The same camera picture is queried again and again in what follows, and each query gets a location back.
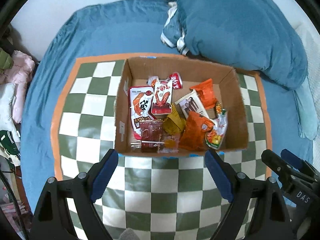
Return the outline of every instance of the silver bolt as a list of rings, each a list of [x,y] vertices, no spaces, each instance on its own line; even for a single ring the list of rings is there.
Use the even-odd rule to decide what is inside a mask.
[[[244,178],[245,178],[245,174],[244,174],[243,172],[238,172],[238,173],[237,173],[237,177],[238,177],[239,179],[244,179]]]
[[[50,177],[48,180],[47,180],[47,182],[48,183],[53,183],[55,181],[55,177]]]
[[[87,174],[85,172],[80,172],[78,175],[79,179],[84,179],[87,176]]]
[[[275,182],[276,182],[276,179],[275,179],[274,177],[269,177],[269,181],[270,181],[271,183],[275,183]]]

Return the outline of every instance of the white wall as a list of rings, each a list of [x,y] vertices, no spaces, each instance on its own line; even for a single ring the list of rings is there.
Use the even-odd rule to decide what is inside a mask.
[[[49,43],[71,14],[87,5],[108,3],[117,0],[28,0],[21,8],[12,25],[16,30],[14,41],[36,59],[41,60]],[[293,27],[304,22],[313,33],[320,37],[309,18],[294,0],[274,0]]]

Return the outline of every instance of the orange wrapper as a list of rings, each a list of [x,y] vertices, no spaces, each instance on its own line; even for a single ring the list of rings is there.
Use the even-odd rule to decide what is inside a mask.
[[[211,78],[201,82],[199,85],[190,87],[190,89],[194,89],[197,92],[204,109],[210,109],[215,106],[217,99],[213,93],[213,84]]]
[[[179,148],[189,151],[205,150],[204,136],[213,128],[213,122],[200,115],[199,113],[190,111],[187,119],[186,128],[180,138]]]

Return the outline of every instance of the green and white checkered cloth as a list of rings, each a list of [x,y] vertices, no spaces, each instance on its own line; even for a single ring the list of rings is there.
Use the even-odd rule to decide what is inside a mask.
[[[87,172],[114,147],[114,101],[123,60],[85,63],[63,108],[59,129],[64,179]],[[235,171],[265,179],[261,153],[266,149],[266,128],[254,77],[239,74],[248,131],[248,149],[221,155]],[[69,210],[80,239],[86,239],[72,199]],[[113,237],[132,228],[141,240],[205,240],[216,230],[228,209],[203,156],[144,158],[119,155],[119,164],[103,197],[94,204]],[[238,239],[244,237],[253,213],[248,208]]]

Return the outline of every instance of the open cardboard box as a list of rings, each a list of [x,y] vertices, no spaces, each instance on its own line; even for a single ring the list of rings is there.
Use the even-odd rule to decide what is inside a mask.
[[[205,152],[179,149],[176,154],[132,152],[131,143],[137,142],[133,137],[131,125],[128,89],[132,86],[146,86],[150,76],[166,79],[173,72],[178,72],[183,82],[183,89],[172,91],[172,102],[190,93],[189,87],[209,78],[213,80],[213,91],[222,107],[228,111],[228,128],[219,150],[235,151],[247,148],[248,128],[236,70],[230,66],[217,63],[170,57],[133,57],[125,61],[116,100],[116,141],[115,149],[131,156],[188,156],[191,153],[204,155]],[[183,116],[180,106],[176,106]],[[215,118],[214,109],[207,110],[210,118]]]

